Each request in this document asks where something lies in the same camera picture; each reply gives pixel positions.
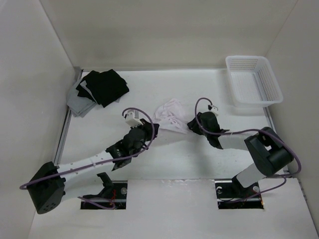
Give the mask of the white tank top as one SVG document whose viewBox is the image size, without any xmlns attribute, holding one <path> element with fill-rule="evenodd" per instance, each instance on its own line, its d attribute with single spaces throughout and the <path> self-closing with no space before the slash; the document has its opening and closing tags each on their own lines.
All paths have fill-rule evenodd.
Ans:
<svg viewBox="0 0 319 239">
<path fill-rule="evenodd" d="M 158 123 L 163 130 L 188 133 L 186 112 L 180 100 L 176 98 L 158 107 L 154 113 L 153 122 Z"/>
</svg>

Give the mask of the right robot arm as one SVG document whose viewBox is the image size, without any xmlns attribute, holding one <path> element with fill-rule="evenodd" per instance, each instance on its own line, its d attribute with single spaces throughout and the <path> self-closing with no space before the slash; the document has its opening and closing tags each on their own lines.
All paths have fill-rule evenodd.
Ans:
<svg viewBox="0 0 319 239">
<path fill-rule="evenodd" d="M 249 152 L 253 163 L 232 178 L 231 191 L 237 197 L 243 197 L 254 183 L 274 176 L 294 159 L 270 127 L 264 127 L 257 133 L 230 133 L 220 127 L 212 112 L 198 113 L 187 123 L 187 127 L 192 132 L 205 136 L 214 148 Z"/>
</svg>

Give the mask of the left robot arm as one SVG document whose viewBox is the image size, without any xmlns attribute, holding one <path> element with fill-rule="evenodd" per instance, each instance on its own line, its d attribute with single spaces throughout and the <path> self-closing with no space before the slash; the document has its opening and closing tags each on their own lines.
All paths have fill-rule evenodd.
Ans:
<svg viewBox="0 0 319 239">
<path fill-rule="evenodd" d="M 26 187 L 37 213 L 48 213 L 71 198 L 108 198 L 114 188 L 108 171 L 130 164 L 158 135 L 158 123 L 141 122 L 123 139 L 92 157 L 69 164 L 44 163 Z"/>
</svg>

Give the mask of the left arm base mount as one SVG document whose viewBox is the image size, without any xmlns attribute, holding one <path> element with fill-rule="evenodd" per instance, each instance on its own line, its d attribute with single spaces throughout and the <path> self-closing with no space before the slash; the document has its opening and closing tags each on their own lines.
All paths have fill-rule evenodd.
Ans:
<svg viewBox="0 0 319 239">
<path fill-rule="evenodd" d="M 81 210 L 125 210 L 127 205 L 128 182 L 112 181 L 106 172 L 97 174 L 102 189 L 97 193 L 82 196 Z"/>
</svg>

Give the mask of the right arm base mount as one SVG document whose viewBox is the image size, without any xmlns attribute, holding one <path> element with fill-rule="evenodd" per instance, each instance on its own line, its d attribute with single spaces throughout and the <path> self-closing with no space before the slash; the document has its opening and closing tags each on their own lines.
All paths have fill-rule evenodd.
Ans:
<svg viewBox="0 0 319 239">
<path fill-rule="evenodd" d="M 230 209 L 263 209 L 263 200 L 261 195 L 255 195 L 260 192 L 259 183 L 256 182 L 248 188 L 237 188 L 231 179 L 215 180 L 215 191 L 217 206 L 221 210 Z"/>
</svg>

